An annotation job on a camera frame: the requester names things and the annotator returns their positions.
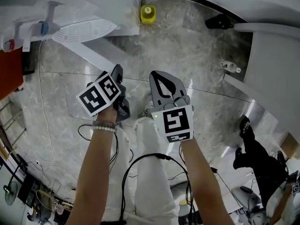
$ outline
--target bracelet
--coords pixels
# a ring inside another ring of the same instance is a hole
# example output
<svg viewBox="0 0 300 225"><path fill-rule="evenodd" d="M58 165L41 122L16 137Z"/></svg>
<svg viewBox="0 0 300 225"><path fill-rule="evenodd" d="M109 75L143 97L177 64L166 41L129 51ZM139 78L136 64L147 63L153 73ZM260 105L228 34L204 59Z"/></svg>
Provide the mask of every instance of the bracelet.
<svg viewBox="0 0 300 225"><path fill-rule="evenodd" d="M111 128L111 127L102 127L102 126L92 126L93 130L95 129L99 129L99 130L105 130L105 131L110 131L110 132L114 132L115 129Z"/></svg>
<svg viewBox="0 0 300 225"><path fill-rule="evenodd" d="M114 132L115 131L115 125L112 122L108 121L93 121L92 128L94 129L100 129L105 131Z"/></svg>

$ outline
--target hand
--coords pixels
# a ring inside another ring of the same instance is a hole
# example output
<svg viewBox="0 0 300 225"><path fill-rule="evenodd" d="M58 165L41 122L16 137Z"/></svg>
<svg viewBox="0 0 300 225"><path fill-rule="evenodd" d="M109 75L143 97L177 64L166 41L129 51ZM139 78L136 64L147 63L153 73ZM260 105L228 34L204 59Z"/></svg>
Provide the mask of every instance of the hand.
<svg viewBox="0 0 300 225"><path fill-rule="evenodd" d="M114 109L113 105L111 104L109 107L105 108L97 115L97 121L107 121L113 124L116 123L117 119L117 111Z"/></svg>

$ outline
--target black shoe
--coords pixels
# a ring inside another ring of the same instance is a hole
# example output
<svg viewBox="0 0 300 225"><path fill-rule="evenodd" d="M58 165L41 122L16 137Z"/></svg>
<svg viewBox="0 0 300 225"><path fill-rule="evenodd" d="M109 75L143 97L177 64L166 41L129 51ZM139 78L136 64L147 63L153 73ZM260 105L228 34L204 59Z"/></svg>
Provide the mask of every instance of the black shoe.
<svg viewBox="0 0 300 225"><path fill-rule="evenodd" d="M235 158L242 153L242 148L237 148L235 151Z"/></svg>
<svg viewBox="0 0 300 225"><path fill-rule="evenodd" d="M244 116L243 120L240 122L240 137L243 139L255 139L253 130L250 125L250 120L246 116Z"/></svg>
<svg viewBox="0 0 300 225"><path fill-rule="evenodd" d="M242 154L242 148L237 148L235 151L235 160L233 162L233 168L237 170L240 168L240 160L239 160L239 155Z"/></svg>

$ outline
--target white bottle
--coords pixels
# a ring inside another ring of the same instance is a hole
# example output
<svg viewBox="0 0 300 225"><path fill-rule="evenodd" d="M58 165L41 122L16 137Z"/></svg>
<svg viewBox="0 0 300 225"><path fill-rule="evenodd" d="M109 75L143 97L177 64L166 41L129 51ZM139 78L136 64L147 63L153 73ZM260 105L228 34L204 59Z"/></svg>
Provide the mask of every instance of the white bottle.
<svg viewBox="0 0 300 225"><path fill-rule="evenodd" d="M221 68L231 72L231 73L240 73L241 69L233 62L222 60L221 61Z"/></svg>

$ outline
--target white shoe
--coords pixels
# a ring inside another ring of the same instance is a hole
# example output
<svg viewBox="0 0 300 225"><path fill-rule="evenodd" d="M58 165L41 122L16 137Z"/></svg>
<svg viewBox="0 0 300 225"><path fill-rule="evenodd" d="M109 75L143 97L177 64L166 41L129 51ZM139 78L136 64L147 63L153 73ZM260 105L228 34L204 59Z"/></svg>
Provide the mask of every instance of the white shoe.
<svg viewBox="0 0 300 225"><path fill-rule="evenodd" d="M151 110L154 108L153 100L152 100L152 94L148 94L145 98L145 108L142 112L142 117L148 117L152 118Z"/></svg>

